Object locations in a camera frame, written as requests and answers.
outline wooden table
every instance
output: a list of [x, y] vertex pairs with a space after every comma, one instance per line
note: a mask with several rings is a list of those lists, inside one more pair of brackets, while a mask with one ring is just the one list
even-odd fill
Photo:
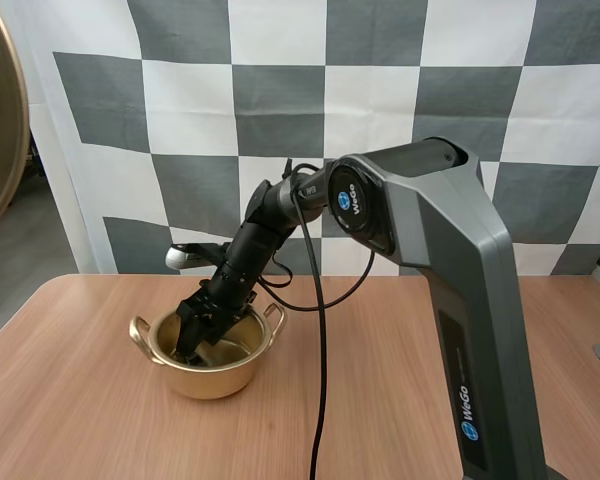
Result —
[[[326, 298], [352, 278], [325, 278]], [[291, 313], [237, 395], [192, 401], [128, 338], [197, 287], [170, 276], [65, 276], [0, 332], [0, 479], [305, 479], [318, 407], [318, 320]], [[547, 462], [600, 480], [600, 286], [521, 281]], [[284, 291], [313, 304], [309, 278]], [[257, 299], [268, 303], [265, 294]], [[370, 278], [329, 310], [321, 479], [460, 480], [423, 278]]]

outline gray square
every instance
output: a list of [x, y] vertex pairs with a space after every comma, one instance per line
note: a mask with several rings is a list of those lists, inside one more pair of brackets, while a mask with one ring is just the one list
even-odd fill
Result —
[[596, 170], [588, 166], [502, 163], [493, 204], [514, 243], [567, 243]]
[[329, 0], [327, 65], [420, 65], [427, 0]]
[[[322, 243], [319, 238], [312, 238], [313, 251], [316, 254], [318, 271], [322, 272]], [[288, 238], [276, 253], [276, 260], [291, 269], [294, 275], [311, 275], [311, 263], [304, 238]], [[279, 267], [269, 262], [264, 275], [286, 275]]]
[[567, 245], [551, 275], [589, 275], [600, 258], [600, 245]]
[[169, 227], [110, 217], [104, 217], [104, 225], [118, 273], [180, 275], [164, 263], [172, 243]]
[[524, 63], [600, 63], [600, 0], [537, 0]]
[[152, 157], [169, 226], [233, 238], [240, 227], [238, 157]]
[[142, 61], [54, 52], [82, 143], [149, 152]]
[[413, 267], [400, 267], [400, 275], [406, 277], [417, 277], [422, 275], [417, 268]]
[[144, 60], [231, 63], [227, 0], [129, 0]]
[[462, 143], [482, 161], [499, 161], [522, 67], [420, 69], [413, 140]]
[[322, 158], [324, 67], [233, 66], [238, 151]]

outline gray floor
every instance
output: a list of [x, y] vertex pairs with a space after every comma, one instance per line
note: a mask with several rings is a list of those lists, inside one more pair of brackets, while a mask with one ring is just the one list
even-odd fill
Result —
[[0, 329], [47, 280], [77, 273], [46, 179], [20, 185], [0, 219]]

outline blue logo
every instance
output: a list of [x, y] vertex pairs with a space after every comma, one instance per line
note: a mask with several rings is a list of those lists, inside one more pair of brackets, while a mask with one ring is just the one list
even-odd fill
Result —
[[347, 195], [347, 192], [340, 192], [338, 194], [338, 204], [340, 204], [341, 209], [349, 210], [349, 207], [351, 207], [351, 202], [349, 200], [349, 195]]
[[478, 440], [478, 431], [476, 427], [471, 425], [469, 422], [462, 422], [462, 432], [467, 436], [467, 438], [471, 441]]

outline pot rim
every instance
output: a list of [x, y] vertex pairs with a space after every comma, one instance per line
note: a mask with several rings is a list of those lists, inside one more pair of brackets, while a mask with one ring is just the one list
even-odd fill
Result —
[[262, 355], [267, 350], [267, 347], [269, 346], [269, 342], [271, 341], [272, 333], [271, 333], [271, 326], [269, 325], [269, 322], [264, 318], [264, 315], [262, 315], [255, 308], [253, 308], [252, 305], [247, 305], [247, 315], [252, 315], [260, 324], [260, 328], [262, 328], [262, 341], [256, 351], [249, 354], [245, 358], [238, 360], [237, 362], [228, 363], [228, 364], [222, 365], [220, 367], [193, 367], [191, 365], [185, 365], [183, 363], [177, 362], [174, 359], [172, 359], [169, 355], [164, 353], [162, 351], [162, 349], [160, 349], [158, 346], [158, 330], [160, 329], [160, 326], [165, 322], [165, 320], [167, 320], [169, 317], [171, 317], [171, 315], [174, 315], [174, 314], [175, 314], [175, 310], [169, 312], [168, 314], [163, 316], [160, 320], [158, 320], [157, 322], [154, 322], [151, 325], [151, 328], [149, 329], [149, 336], [148, 336], [149, 348], [151, 349], [151, 352], [156, 357], [158, 357], [158, 359], [160, 359], [160, 361], [162, 363], [164, 363], [165, 366], [176, 368], [178, 370], [182, 370], [185, 372], [218, 373], [218, 372], [225, 372], [227, 370], [234, 370], [238, 367], [246, 365], [249, 362], [254, 361], [256, 358], [258, 358], [260, 355]]

